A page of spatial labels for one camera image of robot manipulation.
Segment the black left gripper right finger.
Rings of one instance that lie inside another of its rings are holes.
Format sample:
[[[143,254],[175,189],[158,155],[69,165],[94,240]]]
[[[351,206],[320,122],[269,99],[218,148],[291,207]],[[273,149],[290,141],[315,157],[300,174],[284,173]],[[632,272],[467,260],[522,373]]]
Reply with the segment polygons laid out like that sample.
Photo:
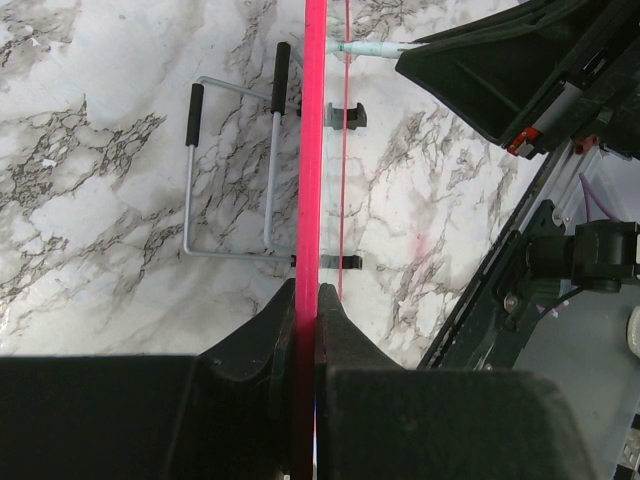
[[[591,479],[593,461],[549,380],[510,370],[405,369],[320,287],[321,479]]]

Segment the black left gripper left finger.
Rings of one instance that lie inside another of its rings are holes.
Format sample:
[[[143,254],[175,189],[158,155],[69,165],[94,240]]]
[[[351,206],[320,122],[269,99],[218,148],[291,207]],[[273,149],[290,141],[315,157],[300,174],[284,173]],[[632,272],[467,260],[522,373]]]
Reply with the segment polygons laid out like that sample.
[[[294,284],[198,355],[1,361],[5,479],[280,479]]]

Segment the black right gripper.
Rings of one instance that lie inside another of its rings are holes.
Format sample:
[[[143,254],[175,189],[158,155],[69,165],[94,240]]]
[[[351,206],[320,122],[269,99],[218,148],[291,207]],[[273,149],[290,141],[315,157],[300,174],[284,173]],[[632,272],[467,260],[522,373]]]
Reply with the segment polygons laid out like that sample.
[[[514,156],[639,157],[637,1],[527,1],[411,44],[396,71]]]

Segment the green capped whiteboard marker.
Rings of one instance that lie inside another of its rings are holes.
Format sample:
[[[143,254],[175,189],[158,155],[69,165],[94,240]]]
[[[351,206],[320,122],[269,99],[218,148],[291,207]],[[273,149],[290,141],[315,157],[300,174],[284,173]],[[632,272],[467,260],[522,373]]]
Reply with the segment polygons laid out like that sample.
[[[407,42],[337,42],[328,41],[326,53],[344,53],[355,56],[380,57],[387,59],[399,59],[401,55],[409,50],[427,46],[427,43],[407,43]]]

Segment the pink framed whiteboard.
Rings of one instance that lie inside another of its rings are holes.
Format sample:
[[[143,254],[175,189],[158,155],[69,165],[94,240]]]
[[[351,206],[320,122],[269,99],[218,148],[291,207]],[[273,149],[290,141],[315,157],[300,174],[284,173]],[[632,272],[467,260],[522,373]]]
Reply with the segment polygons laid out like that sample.
[[[348,1],[308,1],[302,66],[291,473],[316,465],[315,350],[321,285],[342,287],[351,56]]]

